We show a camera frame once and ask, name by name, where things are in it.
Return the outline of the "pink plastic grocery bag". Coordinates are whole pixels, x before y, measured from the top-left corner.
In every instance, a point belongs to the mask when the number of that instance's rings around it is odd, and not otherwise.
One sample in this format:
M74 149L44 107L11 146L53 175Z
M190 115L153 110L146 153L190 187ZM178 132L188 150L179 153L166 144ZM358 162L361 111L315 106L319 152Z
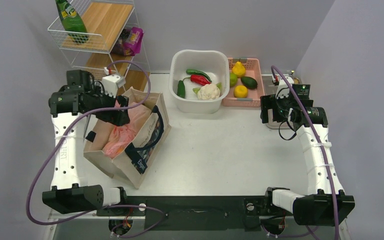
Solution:
M107 144L102 149L103 153L112 159L122 153L128 144L134 140L152 111L141 104L128 109L127 113L130 122L123 126L115 126L110 132Z

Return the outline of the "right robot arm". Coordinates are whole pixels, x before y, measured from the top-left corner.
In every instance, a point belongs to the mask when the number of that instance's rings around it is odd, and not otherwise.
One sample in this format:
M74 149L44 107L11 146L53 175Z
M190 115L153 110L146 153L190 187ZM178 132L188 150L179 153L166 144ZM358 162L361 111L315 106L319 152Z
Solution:
M281 209L293 215L298 225L339 225L355 207L352 195L345 194L333 164L329 141L328 119L322 107L313 105L309 98L310 85L293 84L295 94L288 87L260 98L262 123L269 120L286 123L302 146L308 188L301 195L283 187L268 187L263 209L270 215Z

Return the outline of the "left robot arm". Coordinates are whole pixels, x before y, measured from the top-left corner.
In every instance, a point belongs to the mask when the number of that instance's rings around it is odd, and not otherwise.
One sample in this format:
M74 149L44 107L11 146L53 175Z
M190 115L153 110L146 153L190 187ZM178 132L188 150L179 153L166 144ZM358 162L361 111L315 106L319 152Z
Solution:
M122 187L105 189L99 184L88 185L84 174L84 140L89 119L79 119L84 113L112 108L116 103L127 106L127 97L116 96L125 83L125 78L118 74L95 80L86 70L69 70L66 84L49 98L57 150L50 190L42 193L42 201L58 213L93 211L106 206L116 215L129 210Z

